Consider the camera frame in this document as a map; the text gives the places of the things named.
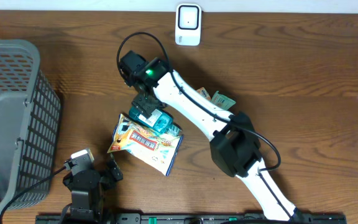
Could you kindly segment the teal mouthwash bottle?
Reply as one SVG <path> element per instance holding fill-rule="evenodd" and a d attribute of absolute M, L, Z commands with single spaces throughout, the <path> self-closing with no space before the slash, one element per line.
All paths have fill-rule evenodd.
<path fill-rule="evenodd" d="M 158 134 L 178 136 L 181 133 L 181 129 L 174 124 L 173 118 L 163 110 L 155 109 L 152 115 L 146 118 L 137 108 L 132 106 L 129 110 L 129 116 L 131 119 L 151 128 Z"/>

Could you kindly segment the red white snack package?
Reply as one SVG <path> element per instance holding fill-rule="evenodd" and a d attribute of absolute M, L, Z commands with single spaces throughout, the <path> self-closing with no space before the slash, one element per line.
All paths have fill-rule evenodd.
<path fill-rule="evenodd" d="M 112 143 L 108 153 L 127 151 L 168 176 L 182 141 L 181 134 L 177 136 L 159 134 L 121 113 L 112 133 Z"/>

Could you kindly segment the green wet wipes pack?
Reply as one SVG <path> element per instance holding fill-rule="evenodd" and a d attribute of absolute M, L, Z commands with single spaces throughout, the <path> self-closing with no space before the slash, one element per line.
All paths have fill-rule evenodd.
<path fill-rule="evenodd" d="M 228 110 L 236 104 L 236 102 L 229 97 L 220 94 L 218 91 L 213 95 L 211 102 L 223 110 Z"/>

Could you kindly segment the orange tissue pack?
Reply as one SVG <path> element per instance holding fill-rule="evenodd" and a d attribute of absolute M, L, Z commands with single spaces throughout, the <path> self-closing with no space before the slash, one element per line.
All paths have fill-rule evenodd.
<path fill-rule="evenodd" d="M 204 87 L 201 87 L 199 89 L 197 89 L 197 92 L 205 99 L 207 99 L 208 101 L 211 101 L 211 97 L 209 95 L 209 93 L 206 91 L 206 89 Z"/>

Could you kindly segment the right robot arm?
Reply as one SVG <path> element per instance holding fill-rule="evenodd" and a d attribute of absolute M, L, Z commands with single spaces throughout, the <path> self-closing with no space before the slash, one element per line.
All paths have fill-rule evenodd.
<path fill-rule="evenodd" d="M 274 182 L 260 152 L 260 143 L 270 141 L 255 132 L 246 114 L 232 114 L 202 97 L 167 60 L 148 62 L 129 51 L 117 57 L 117 68 L 126 85 L 138 92 L 132 107 L 139 115 L 148 119 L 171 106 L 207 137 L 213 162 L 249 189 L 266 219 L 301 222 L 300 212 Z"/>

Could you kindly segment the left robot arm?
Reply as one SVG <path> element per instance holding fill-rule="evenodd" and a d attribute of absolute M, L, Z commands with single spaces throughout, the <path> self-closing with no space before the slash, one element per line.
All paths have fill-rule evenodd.
<path fill-rule="evenodd" d="M 63 184 L 71 192 L 69 203 L 60 215 L 59 223 L 111 223 L 114 215 L 104 208 L 104 192 L 115 188 L 123 174 L 114 159 L 98 171 L 89 159 L 69 159 L 65 167 L 70 171 Z"/>

